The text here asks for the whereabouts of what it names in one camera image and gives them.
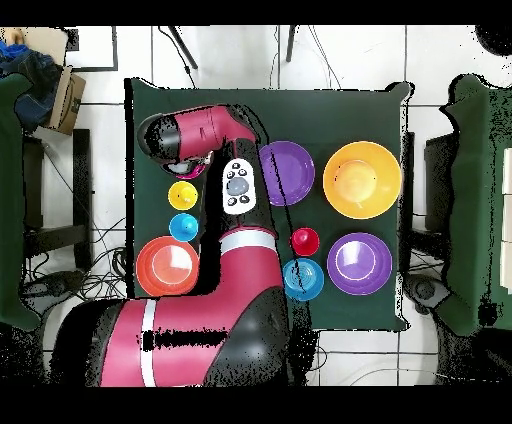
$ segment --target purple plate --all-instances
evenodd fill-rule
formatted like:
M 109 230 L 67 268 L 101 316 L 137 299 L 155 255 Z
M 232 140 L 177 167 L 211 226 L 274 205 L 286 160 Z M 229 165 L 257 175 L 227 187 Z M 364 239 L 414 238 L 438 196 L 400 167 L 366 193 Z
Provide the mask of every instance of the purple plate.
M 341 291 L 353 295 L 375 293 L 389 280 L 393 258 L 386 243 L 367 233 L 340 238 L 329 251 L 327 272 Z
M 286 204 L 293 205 L 300 202 L 309 193 L 315 180 L 313 159 L 304 147 L 291 141 L 275 141 L 260 149 L 268 198 L 274 206 L 284 206 L 284 199 L 279 189 L 272 153 L 276 160 Z

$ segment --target button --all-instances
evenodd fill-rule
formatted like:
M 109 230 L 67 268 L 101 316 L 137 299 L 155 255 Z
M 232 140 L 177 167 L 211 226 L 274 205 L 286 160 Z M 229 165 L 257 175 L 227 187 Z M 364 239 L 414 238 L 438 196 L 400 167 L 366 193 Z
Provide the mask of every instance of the button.
M 249 191 L 249 183 L 242 177 L 235 177 L 228 181 L 227 191 L 230 196 L 240 196 Z

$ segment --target blue bowl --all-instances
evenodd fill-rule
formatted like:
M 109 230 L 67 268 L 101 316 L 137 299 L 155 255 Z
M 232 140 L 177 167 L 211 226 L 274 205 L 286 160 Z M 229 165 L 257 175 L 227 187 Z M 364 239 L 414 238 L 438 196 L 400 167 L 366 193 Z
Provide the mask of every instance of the blue bowl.
M 301 302 L 314 299 L 324 287 L 324 272 L 311 259 L 292 259 L 283 267 L 283 278 L 286 295 Z
M 199 231 L 197 219 L 188 213 L 179 213 L 169 223 L 169 232 L 178 241 L 192 240 Z

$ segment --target table surface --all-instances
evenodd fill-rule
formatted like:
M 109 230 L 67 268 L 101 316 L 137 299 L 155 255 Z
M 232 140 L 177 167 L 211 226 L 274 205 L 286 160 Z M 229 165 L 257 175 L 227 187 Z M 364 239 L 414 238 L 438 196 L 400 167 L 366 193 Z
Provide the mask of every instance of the table surface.
M 290 140 L 306 148 L 315 164 L 315 182 L 308 196 L 290 206 L 289 212 L 294 229 L 309 226 L 320 236 L 320 248 L 311 259 L 322 266 L 325 284 L 320 295 L 309 302 L 313 328 L 388 331 L 406 328 L 406 323 L 395 315 L 397 202 L 373 219 L 346 218 L 325 199 L 322 175 L 331 155 L 354 141 L 377 142 L 399 159 L 400 104 L 410 94 L 409 84 L 394 84 L 386 91 L 164 90 L 134 78 L 132 88 L 134 131 L 147 116 L 155 113 L 218 103 L 244 104 L 261 120 L 269 142 Z M 134 171 L 134 255 L 137 258 L 147 242 L 168 235 L 169 221 L 179 212 L 167 200 L 169 187 L 177 179 L 165 174 L 138 145 L 134 149 Z M 192 181 L 199 192 L 203 181 L 204 176 Z M 198 202 L 189 213 L 199 217 L 200 208 Z M 288 244 L 290 230 L 284 208 L 272 207 L 272 215 L 278 232 L 280 260 L 284 265 L 292 259 Z M 372 295 L 345 294 L 332 283 L 327 273 L 327 255 L 331 246 L 352 232 L 374 234 L 387 244 L 393 255 L 393 271 L 388 282 Z M 136 277 L 134 281 L 135 295 L 147 296 Z
M 446 111 L 458 129 L 451 175 L 451 258 L 446 281 L 454 293 L 437 308 L 461 336 L 482 327 L 512 329 L 512 296 L 500 286 L 503 156 L 512 147 L 512 91 L 475 75 L 457 79 Z

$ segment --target white stripe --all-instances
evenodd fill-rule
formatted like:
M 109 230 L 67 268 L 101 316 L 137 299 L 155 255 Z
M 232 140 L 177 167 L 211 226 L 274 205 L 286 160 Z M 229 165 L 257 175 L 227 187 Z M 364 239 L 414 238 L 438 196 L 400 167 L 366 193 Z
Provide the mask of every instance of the white stripe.
M 271 234 L 261 230 L 240 230 L 231 233 L 220 241 L 220 254 L 239 247 L 267 247 L 276 250 L 276 240 Z
M 153 320 L 155 319 L 156 300 L 148 299 L 144 308 L 144 318 L 142 319 L 142 333 L 144 331 L 153 331 Z M 146 387 L 156 387 L 155 376 L 153 375 L 153 350 L 145 352 L 140 351 L 140 368 L 142 370 L 142 379 Z

